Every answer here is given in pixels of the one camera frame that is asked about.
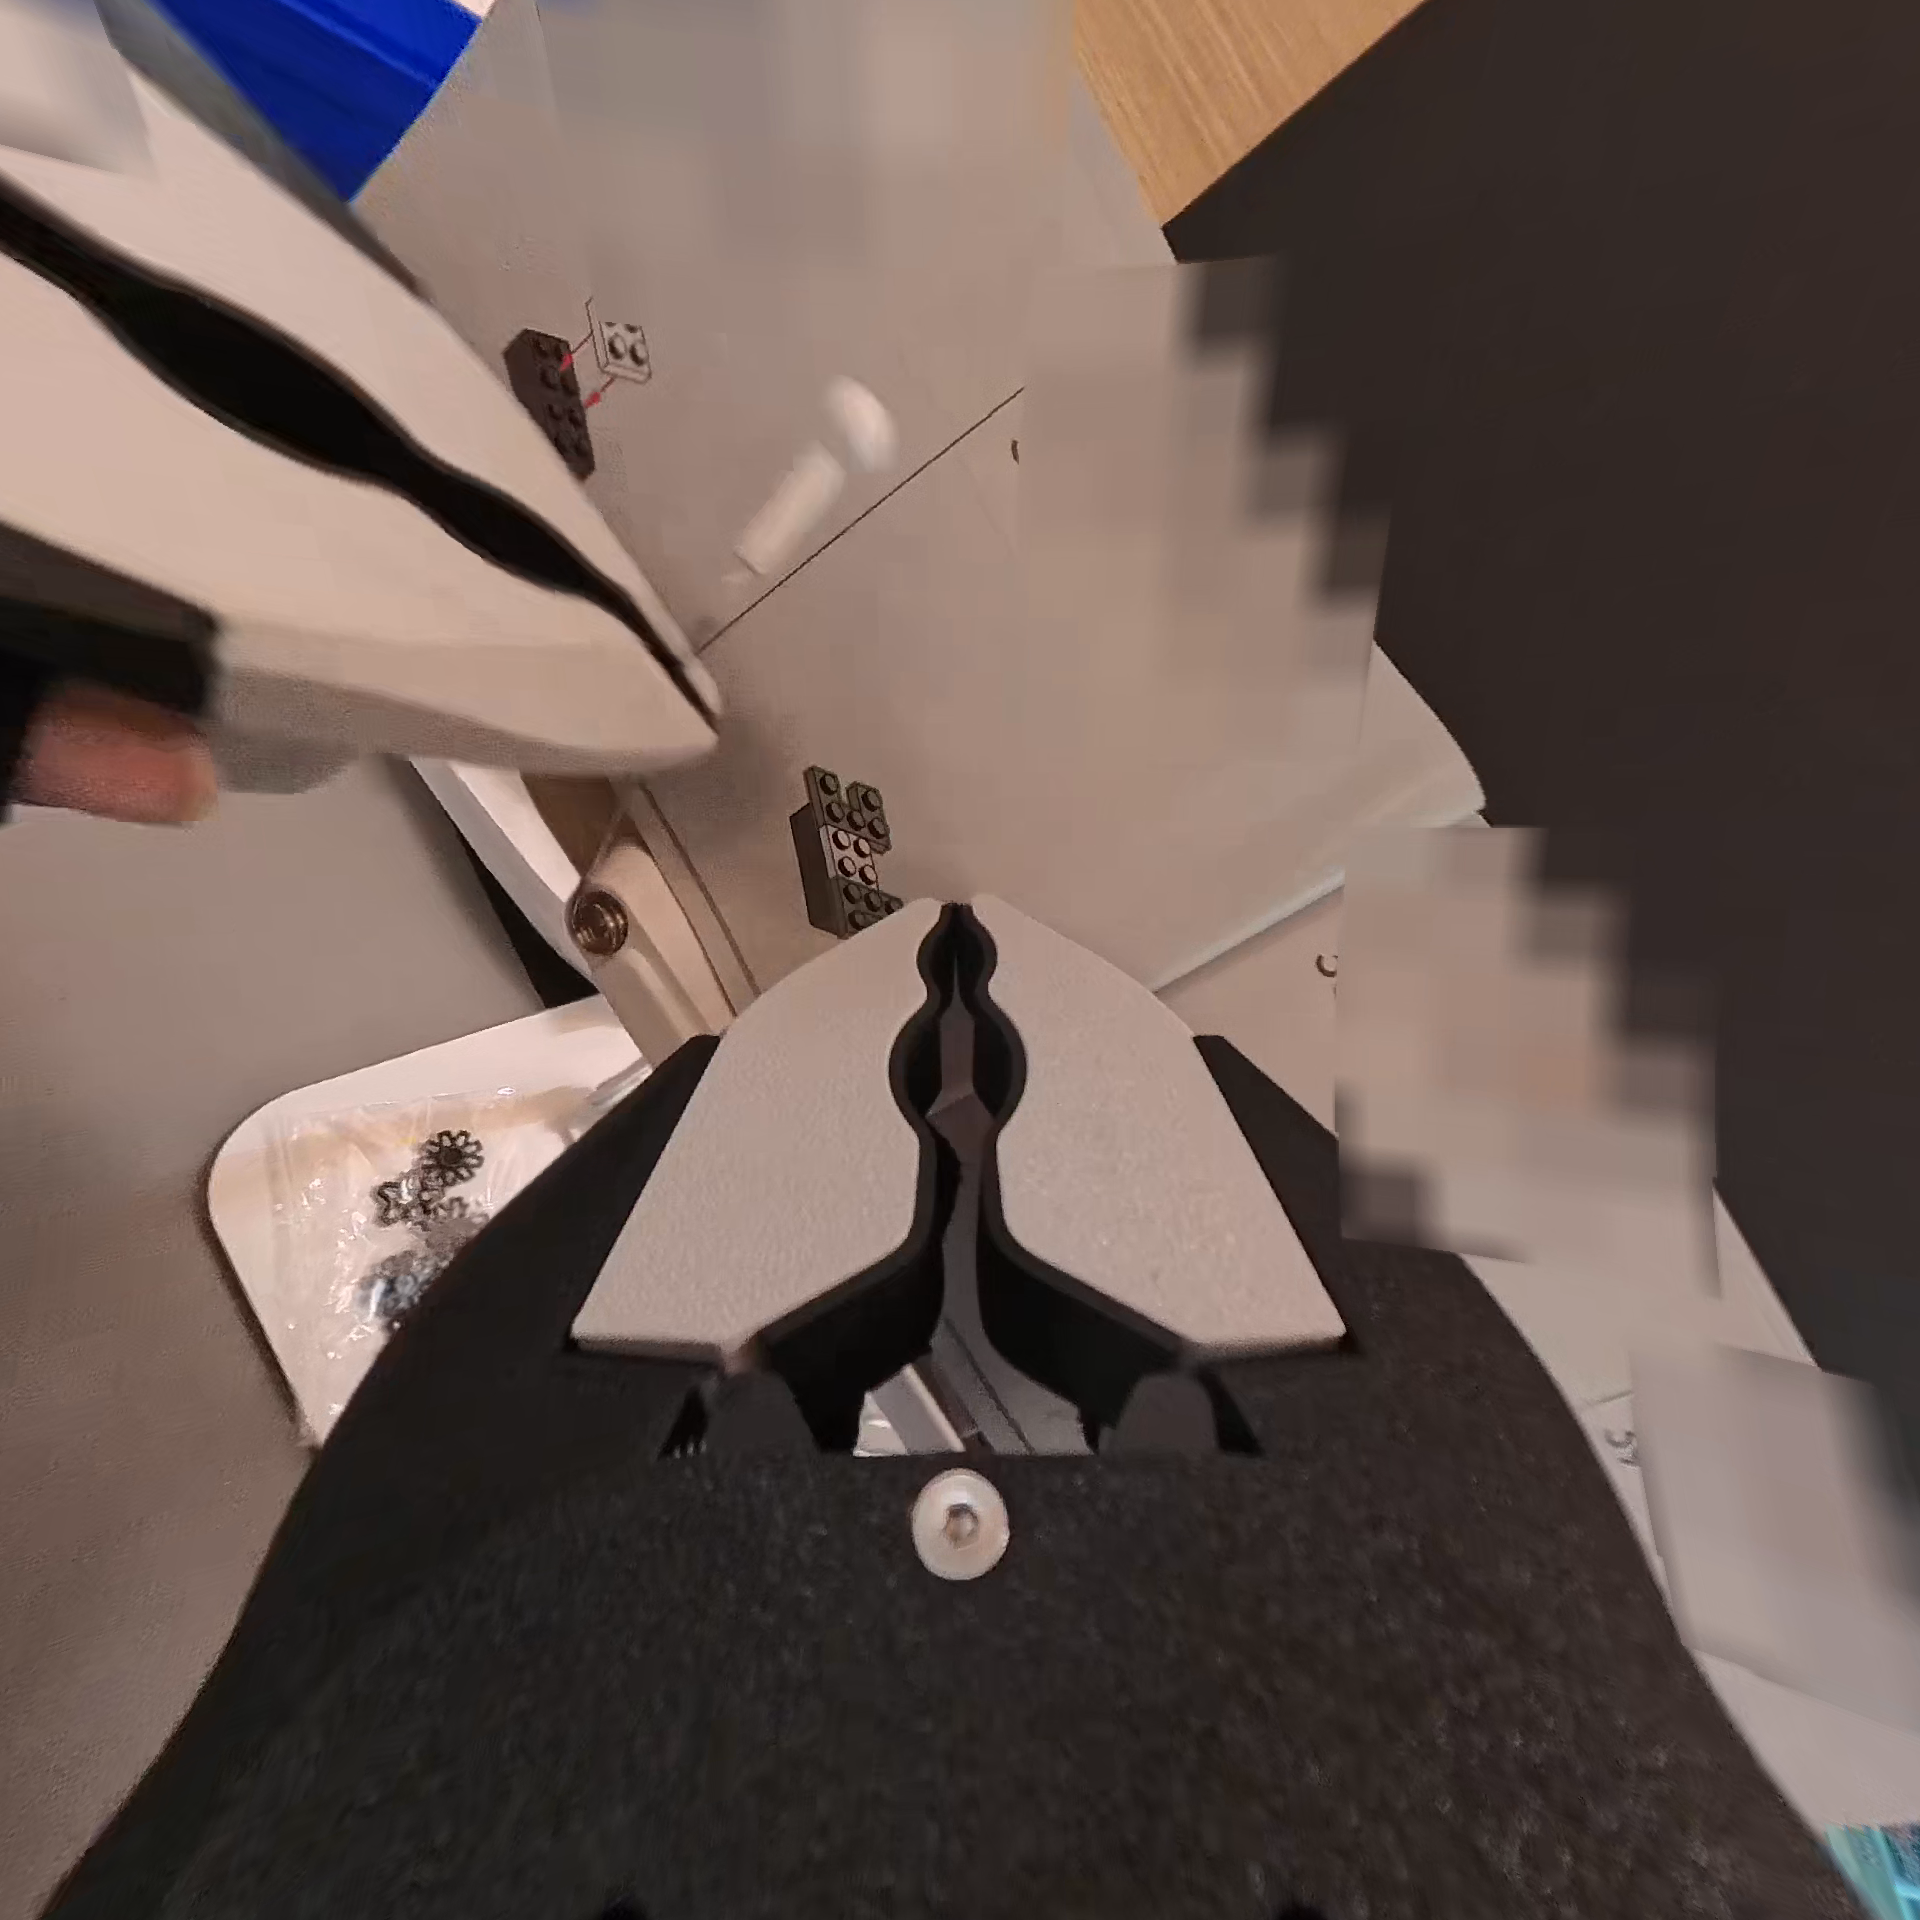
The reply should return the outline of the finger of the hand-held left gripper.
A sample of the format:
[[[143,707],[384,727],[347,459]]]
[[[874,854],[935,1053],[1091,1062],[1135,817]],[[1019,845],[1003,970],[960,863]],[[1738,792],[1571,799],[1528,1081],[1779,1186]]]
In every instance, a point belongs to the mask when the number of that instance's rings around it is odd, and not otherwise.
[[[66,290],[217,421],[628,619],[716,714],[653,589],[444,319],[163,93],[136,89],[132,107],[130,168],[5,150],[5,264]]]
[[[611,777],[716,744],[628,619],[217,421],[13,262],[5,526],[213,613],[216,729]]]

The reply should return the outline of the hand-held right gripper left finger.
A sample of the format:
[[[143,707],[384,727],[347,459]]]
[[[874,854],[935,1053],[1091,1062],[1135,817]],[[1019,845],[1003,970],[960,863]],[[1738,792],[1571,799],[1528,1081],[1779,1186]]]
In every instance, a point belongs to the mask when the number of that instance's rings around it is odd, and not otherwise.
[[[903,906],[717,1039],[571,1323],[580,1349],[736,1367],[931,1222],[945,903]]]

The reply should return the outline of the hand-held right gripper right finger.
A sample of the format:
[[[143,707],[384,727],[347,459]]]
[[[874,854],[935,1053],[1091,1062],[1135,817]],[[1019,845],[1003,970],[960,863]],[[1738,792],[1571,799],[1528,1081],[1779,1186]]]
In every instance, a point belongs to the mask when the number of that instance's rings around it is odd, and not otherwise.
[[[960,910],[980,1147],[976,1311],[1064,1401],[1336,1349],[1346,1327],[1196,1033],[996,897]]]

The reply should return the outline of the instruction booklet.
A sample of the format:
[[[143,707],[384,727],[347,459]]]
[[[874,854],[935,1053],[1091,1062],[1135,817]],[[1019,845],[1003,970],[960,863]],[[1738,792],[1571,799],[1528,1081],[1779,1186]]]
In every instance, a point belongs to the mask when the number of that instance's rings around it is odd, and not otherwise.
[[[580,346],[591,503],[723,690],[653,810],[762,985],[810,765],[908,897],[1147,989],[1479,825],[1376,642],[1386,510],[1280,399],[1274,262],[1179,265],[1069,5],[455,5],[359,193],[496,371]]]

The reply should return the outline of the person's left hand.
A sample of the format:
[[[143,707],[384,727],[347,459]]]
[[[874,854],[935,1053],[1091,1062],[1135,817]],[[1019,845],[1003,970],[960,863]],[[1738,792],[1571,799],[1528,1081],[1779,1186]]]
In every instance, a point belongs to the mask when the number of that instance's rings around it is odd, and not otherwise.
[[[208,744],[187,718],[88,683],[5,678],[5,813],[192,825],[210,817],[219,792]]]

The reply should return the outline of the pile of dark small pieces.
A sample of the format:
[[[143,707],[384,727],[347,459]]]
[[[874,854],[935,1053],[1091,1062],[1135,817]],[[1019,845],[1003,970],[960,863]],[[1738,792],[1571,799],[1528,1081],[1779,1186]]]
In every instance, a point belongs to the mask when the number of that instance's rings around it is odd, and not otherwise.
[[[480,1137],[442,1130],[416,1144],[409,1166],[370,1190],[373,1222],[400,1234],[394,1254],[359,1280],[357,1313],[380,1331],[395,1331],[423,1304],[448,1265],[490,1225],[490,1213],[467,1193],[488,1165]]]

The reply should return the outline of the white tray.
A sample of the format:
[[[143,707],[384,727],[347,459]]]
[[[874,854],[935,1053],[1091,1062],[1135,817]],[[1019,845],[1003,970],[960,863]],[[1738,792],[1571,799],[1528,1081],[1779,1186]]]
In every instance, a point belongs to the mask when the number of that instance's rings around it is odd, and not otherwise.
[[[467,1186],[490,1223],[649,1072],[601,999],[488,1026],[277,1098],[229,1137],[208,1217],[267,1341],[301,1440],[319,1447],[395,1331],[357,1313],[359,1280],[397,1250],[370,1190],[442,1130],[482,1138]]]

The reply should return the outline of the white paper bags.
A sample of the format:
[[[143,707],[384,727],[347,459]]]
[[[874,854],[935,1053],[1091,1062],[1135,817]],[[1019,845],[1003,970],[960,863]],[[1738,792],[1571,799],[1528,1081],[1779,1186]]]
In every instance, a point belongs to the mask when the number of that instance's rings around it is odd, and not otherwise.
[[[1229,1041],[1319,1120],[1333,1119],[1340,897],[1258,934],[1160,989],[1196,1033]],[[1682,1337],[1811,1363],[1805,1341],[1764,1278],[1725,1205],[1712,1201],[1720,1289],[1612,1295],[1536,1265],[1474,1257],[1469,1271],[1503,1306],[1588,1438],[1643,1557],[1665,1584],[1650,1531],[1631,1392],[1631,1357],[1676,1313]],[[1818,1831],[1903,1826],[1919,1815],[1919,1743],[1882,1720],[1833,1709],[1768,1678],[1706,1661],[1721,1705],[1784,1798]]]

